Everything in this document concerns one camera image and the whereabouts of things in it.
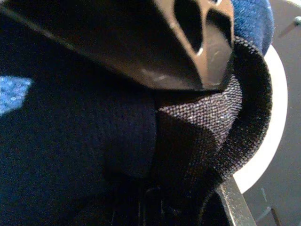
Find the gray surface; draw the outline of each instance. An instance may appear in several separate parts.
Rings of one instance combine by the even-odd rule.
[[[301,26],[293,20],[301,8],[282,0],[271,0],[276,32],[273,46],[284,64],[288,85],[285,130],[276,155],[259,181],[244,194],[258,226],[301,225]]]

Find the gray mesh fabric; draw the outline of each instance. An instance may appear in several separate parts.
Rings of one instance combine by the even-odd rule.
[[[234,74],[224,92],[158,110],[153,176],[176,205],[241,168],[268,128],[271,86],[262,55],[239,37],[235,53]]]

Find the blue speckled fabric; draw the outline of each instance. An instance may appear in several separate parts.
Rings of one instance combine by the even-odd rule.
[[[235,34],[253,42],[266,54],[272,42],[274,20],[268,0],[232,0],[235,13]]]
[[[235,34],[266,53],[268,1],[233,4]],[[156,143],[151,93],[95,80],[100,68],[4,16],[0,29],[0,226],[70,216],[109,189],[105,160],[128,175],[148,173]]]

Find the dark blue fabric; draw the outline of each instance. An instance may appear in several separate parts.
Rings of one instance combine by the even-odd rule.
[[[274,20],[268,0],[232,0],[235,14],[235,34],[266,54],[272,42]]]
[[[235,33],[266,52],[266,0],[233,0]],[[103,167],[142,177],[156,142],[151,93],[0,16],[0,226],[44,225],[110,189]]]

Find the black fabric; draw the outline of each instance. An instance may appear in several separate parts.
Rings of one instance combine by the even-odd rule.
[[[158,110],[152,174],[177,208],[240,169],[265,136],[272,92],[268,69],[259,50],[239,37],[235,54],[224,92]]]

